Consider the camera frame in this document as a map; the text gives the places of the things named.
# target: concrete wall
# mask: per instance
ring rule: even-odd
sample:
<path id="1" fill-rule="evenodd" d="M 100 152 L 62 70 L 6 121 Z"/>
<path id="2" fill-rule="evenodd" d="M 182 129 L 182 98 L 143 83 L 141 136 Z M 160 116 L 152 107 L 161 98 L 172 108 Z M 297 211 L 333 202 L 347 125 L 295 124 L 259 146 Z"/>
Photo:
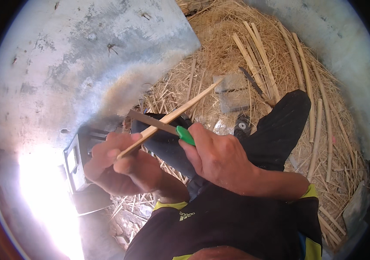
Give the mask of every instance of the concrete wall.
<path id="1" fill-rule="evenodd" d="M 370 35 L 347 0 L 245 0 L 276 16 L 316 50 L 339 79 L 352 112 L 363 156 L 370 160 Z"/>
<path id="2" fill-rule="evenodd" d="M 21 194 L 21 158 L 45 155 L 32 169 L 41 187 L 38 169 L 62 163 L 80 126 L 115 129 L 200 46 L 174 0 L 57 2 L 29 0 L 0 45 L 0 218 L 32 259 L 62 256 Z"/>

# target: fingernail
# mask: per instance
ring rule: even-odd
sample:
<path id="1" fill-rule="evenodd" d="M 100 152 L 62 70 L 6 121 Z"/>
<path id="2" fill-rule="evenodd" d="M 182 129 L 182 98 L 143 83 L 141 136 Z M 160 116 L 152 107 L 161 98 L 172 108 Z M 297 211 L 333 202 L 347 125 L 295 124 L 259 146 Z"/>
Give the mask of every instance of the fingernail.
<path id="1" fill-rule="evenodd" d="M 119 149 L 112 149 L 107 152 L 108 157 L 117 157 L 120 154 Z"/>

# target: knee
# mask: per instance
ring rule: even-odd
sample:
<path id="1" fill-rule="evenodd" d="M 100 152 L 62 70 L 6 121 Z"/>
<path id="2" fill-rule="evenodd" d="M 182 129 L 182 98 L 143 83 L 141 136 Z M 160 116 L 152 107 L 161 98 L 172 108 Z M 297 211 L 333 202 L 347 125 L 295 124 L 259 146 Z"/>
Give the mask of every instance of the knee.
<path id="1" fill-rule="evenodd" d="M 308 94 L 300 89 L 289 92 L 286 94 L 286 96 L 288 96 L 292 100 L 292 102 L 303 104 L 307 107 L 311 106 L 311 100 L 309 99 Z"/>

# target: left hand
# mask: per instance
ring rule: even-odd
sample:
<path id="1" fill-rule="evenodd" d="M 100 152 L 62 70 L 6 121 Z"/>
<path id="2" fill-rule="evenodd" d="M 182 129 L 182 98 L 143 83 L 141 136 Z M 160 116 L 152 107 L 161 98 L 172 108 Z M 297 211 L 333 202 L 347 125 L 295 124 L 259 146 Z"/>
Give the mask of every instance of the left hand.
<path id="1" fill-rule="evenodd" d="M 113 195 L 135 195 L 157 190 L 162 170 L 150 154 L 139 150 L 117 160 L 121 151 L 141 137 L 140 133 L 109 133 L 105 142 L 93 147 L 93 158 L 84 166 L 85 176 Z"/>

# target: leg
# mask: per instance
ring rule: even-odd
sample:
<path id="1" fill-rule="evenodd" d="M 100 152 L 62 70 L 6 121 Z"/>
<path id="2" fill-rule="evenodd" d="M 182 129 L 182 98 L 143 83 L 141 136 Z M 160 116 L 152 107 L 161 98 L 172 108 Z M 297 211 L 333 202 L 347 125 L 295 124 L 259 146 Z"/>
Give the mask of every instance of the leg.
<path id="1" fill-rule="evenodd" d="M 146 113 L 146 115 L 161 119 L 165 114 Z M 178 125 L 188 129 L 190 123 L 186 122 L 182 117 L 178 117 L 170 125 L 176 127 Z M 140 133 L 145 130 L 149 125 L 134 120 L 132 122 L 132 133 Z M 148 139 L 144 145 L 147 149 L 155 153 L 159 158 L 164 160 L 167 164 L 178 170 L 182 175 L 188 177 L 191 181 L 188 183 L 188 191 L 193 199 L 200 192 L 200 188 L 207 183 L 196 172 L 191 162 L 186 157 L 185 151 L 178 143 L 179 137 L 167 133 L 165 131 L 157 131 L 154 136 Z"/>
<path id="2" fill-rule="evenodd" d="M 284 164 L 301 137 L 311 109 L 308 95 L 287 93 L 257 124 L 257 131 L 241 143 L 250 162 L 257 167 L 283 171 Z"/>

